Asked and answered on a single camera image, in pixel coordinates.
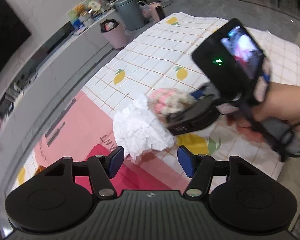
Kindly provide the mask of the person's right hand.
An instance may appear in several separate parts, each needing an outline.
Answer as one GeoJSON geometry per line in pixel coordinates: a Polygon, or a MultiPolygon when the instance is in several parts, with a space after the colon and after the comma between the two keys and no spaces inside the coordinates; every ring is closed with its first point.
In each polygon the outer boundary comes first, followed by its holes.
{"type": "Polygon", "coordinates": [[[256,121],[274,117],[294,125],[300,122],[300,87],[272,82],[264,102],[252,110],[256,121]]]}

